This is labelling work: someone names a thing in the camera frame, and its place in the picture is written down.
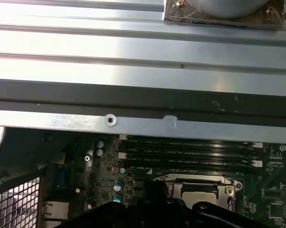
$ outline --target metal frame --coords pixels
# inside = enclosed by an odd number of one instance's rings
[[[286,20],[281,31],[181,26],[163,8],[1,1],[0,125],[286,143]],[[110,113],[117,125],[102,128]]]

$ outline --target electrolytic capacitor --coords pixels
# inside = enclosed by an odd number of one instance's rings
[[[120,182],[116,182],[113,186],[115,191],[120,191],[122,189],[122,184]]]

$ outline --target silver screw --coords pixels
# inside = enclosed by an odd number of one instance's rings
[[[227,188],[227,194],[232,195],[233,194],[233,189],[232,188]]]
[[[85,161],[86,161],[86,162],[89,162],[90,160],[91,160],[91,156],[86,155],[86,156],[85,156]]]
[[[286,151],[286,146],[285,145],[280,145],[280,151],[282,151],[282,152]]]
[[[105,116],[105,123],[108,127],[113,127],[117,123],[117,118],[113,114],[108,114]]]

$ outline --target chip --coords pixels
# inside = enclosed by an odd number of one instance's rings
[[[270,205],[269,216],[272,219],[282,219],[283,218],[283,204],[272,203]]]

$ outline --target black memory slot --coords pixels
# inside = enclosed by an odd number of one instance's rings
[[[186,147],[186,146],[161,146],[161,145],[127,145],[124,147],[120,147],[119,148],[120,151],[123,152],[131,152],[131,151],[135,151],[135,150],[145,150],[145,151],[150,151],[150,150],[154,150],[154,151],[185,151],[185,152],[193,152],[193,151],[198,151],[198,152],[215,152],[215,153],[229,153],[229,154],[236,154],[236,155],[253,155],[253,151],[248,151],[248,150],[235,150],[235,149],[229,149],[229,148],[194,148],[194,147]]]
[[[251,143],[243,144],[240,142],[222,142],[222,141],[203,141],[203,140],[188,140],[188,139],[168,139],[168,138],[150,138],[129,136],[126,143],[152,144],[152,145],[179,145],[191,147],[220,147],[231,149],[249,149]]]
[[[195,155],[185,155],[185,154],[166,154],[166,153],[144,153],[144,152],[136,152],[136,153],[128,153],[127,158],[135,158],[135,159],[144,159],[144,158],[152,158],[152,159],[178,159],[184,161],[213,161],[213,162],[236,162],[236,163],[249,163],[252,164],[251,160],[245,160],[239,157],[222,157],[222,156],[195,156]]]
[[[246,156],[243,154],[230,154],[225,152],[205,152],[205,151],[172,151],[172,150],[153,150],[153,149],[146,149],[146,150],[140,150],[140,149],[131,149],[124,151],[127,153],[127,156],[181,156],[181,157],[220,157],[220,158],[232,158],[237,160],[253,160],[253,156]]]
[[[238,172],[251,172],[253,171],[251,166],[241,165],[211,165],[199,163],[184,163],[182,161],[176,162],[174,160],[147,160],[147,159],[135,159],[125,161],[126,167],[146,167],[146,168],[164,168],[164,169],[188,169],[188,170],[212,170],[212,171],[238,171]]]

